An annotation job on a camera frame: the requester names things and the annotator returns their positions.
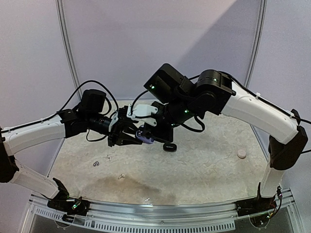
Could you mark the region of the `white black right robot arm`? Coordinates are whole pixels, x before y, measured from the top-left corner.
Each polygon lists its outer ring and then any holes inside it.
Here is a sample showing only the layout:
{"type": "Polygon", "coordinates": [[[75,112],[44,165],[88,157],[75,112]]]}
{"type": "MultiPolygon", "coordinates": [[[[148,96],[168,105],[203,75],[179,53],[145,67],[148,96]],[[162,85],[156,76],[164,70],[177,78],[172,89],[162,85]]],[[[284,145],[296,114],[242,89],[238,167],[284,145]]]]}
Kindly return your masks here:
{"type": "Polygon", "coordinates": [[[204,118],[206,112],[249,123],[269,134],[270,163],[259,195],[251,207],[261,212],[270,204],[283,174],[298,160],[308,142],[296,110],[285,111],[243,87],[230,74],[208,69],[193,83],[169,64],[163,64],[145,83],[156,102],[155,120],[143,134],[157,142],[173,142],[173,130],[190,118],[204,118]]]}

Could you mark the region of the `blue-grey oval charging case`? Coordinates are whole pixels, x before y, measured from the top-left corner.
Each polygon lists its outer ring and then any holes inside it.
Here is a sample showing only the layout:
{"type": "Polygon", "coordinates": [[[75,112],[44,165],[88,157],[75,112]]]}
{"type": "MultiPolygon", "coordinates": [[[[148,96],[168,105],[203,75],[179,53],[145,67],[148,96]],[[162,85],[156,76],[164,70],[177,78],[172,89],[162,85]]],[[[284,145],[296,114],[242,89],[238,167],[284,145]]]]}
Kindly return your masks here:
{"type": "Polygon", "coordinates": [[[141,125],[139,126],[138,130],[136,131],[136,134],[135,134],[135,137],[136,139],[139,139],[140,141],[142,141],[143,143],[145,144],[153,144],[154,143],[154,139],[151,138],[151,137],[146,137],[143,135],[143,129],[144,129],[144,126],[141,125]]]}

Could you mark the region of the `pink round charging case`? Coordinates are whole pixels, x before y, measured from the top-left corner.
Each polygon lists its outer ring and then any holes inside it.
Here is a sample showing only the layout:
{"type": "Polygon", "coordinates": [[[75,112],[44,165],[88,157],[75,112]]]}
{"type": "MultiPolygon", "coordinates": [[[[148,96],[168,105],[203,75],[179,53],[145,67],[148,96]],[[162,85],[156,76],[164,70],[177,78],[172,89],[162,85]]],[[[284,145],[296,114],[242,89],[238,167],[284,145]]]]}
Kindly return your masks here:
{"type": "Polygon", "coordinates": [[[243,150],[243,149],[240,149],[237,151],[237,156],[240,158],[240,159],[245,159],[247,154],[246,154],[246,151],[243,150]]]}

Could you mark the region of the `black earbud charging case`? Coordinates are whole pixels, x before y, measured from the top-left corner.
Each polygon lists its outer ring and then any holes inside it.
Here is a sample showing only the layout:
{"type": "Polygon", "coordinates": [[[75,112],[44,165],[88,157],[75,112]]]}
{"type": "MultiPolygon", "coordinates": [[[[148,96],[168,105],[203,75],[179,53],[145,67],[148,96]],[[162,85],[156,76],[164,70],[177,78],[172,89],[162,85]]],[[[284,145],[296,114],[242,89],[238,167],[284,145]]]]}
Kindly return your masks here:
{"type": "Polygon", "coordinates": [[[163,150],[166,152],[175,152],[177,150],[177,145],[174,143],[163,144],[163,150]]]}

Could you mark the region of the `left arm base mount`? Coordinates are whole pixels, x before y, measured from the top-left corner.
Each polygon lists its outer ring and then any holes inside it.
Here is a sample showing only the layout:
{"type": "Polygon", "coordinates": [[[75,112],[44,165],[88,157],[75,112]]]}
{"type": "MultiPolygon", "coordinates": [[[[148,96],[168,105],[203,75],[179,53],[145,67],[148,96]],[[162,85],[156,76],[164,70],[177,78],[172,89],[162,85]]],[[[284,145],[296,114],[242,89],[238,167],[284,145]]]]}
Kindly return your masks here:
{"type": "Polygon", "coordinates": [[[47,206],[51,209],[66,212],[67,215],[86,216],[89,208],[90,201],[79,198],[68,198],[64,200],[49,200],[47,206]]]}

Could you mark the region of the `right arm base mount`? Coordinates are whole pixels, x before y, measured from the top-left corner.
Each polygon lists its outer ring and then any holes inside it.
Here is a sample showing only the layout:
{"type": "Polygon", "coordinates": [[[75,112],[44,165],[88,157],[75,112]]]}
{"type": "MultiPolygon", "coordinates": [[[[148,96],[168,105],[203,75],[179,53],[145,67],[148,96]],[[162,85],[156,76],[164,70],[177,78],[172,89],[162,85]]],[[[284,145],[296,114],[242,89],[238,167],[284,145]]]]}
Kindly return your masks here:
{"type": "Polygon", "coordinates": [[[258,193],[254,198],[238,200],[235,202],[237,214],[238,216],[247,216],[270,210],[273,210],[275,213],[279,210],[275,197],[276,196],[263,198],[260,193],[258,193]]]}

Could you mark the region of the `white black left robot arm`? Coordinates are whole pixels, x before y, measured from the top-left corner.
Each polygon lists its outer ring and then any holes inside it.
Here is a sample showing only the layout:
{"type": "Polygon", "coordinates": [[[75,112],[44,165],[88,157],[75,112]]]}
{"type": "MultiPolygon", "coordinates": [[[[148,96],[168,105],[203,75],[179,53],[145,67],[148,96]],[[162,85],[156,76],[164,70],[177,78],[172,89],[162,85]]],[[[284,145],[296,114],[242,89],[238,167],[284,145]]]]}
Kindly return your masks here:
{"type": "Polygon", "coordinates": [[[29,147],[62,138],[70,138],[87,130],[107,136],[108,145],[141,145],[135,138],[137,128],[125,116],[110,119],[103,110],[106,93],[96,89],[83,92],[81,102],[73,109],[62,110],[46,121],[31,122],[27,126],[7,128],[0,134],[0,181],[15,183],[53,200],[62,211],[72,207],[72,200],[64,185],[57,179],[27,168],[14,155],[29,147]]]}

